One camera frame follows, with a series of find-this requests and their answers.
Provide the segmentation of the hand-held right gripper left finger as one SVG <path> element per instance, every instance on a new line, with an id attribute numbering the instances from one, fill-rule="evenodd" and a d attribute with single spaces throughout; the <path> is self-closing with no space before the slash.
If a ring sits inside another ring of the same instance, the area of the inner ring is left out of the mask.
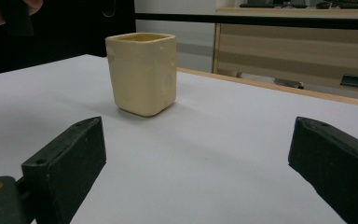
<path id="1" fill-rule="evenodd" d="M 106 164 L 103 121 L 81 120 L 21 165 L 38 224 L 69 224 Z"/>

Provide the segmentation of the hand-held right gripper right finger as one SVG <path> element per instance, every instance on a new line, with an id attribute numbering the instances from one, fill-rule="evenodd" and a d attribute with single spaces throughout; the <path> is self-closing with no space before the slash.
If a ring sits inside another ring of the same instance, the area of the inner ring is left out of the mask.
<path id="1" fill-rule="evenodd" d="M 298 117 L 288 163 L 347 223 L 358 224 L 358 139 Z"/>

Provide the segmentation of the beige square cup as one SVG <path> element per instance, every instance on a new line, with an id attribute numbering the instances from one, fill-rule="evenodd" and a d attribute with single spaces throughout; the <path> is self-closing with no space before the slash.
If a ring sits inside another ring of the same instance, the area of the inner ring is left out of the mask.
<path id="1" fill-rule="evenodd" d="M 176 99 L 174 35 L 131 33 L 105 39 L 113 96 L 120 109 L 152 117 Z"/>

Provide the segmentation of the wooden desk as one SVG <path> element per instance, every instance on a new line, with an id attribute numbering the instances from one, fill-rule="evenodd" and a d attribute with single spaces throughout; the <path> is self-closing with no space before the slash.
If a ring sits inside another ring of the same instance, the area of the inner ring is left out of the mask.
<path id="1" fill-rule="evenodd" d="M 247 73 L 330 88 L 341 88 L 346 75 L 358 76 L 358 9 L 220 7 L 216 13 L 274 22 L 315 19 L 316 26 L 218 24 L 215 73 Z"/>

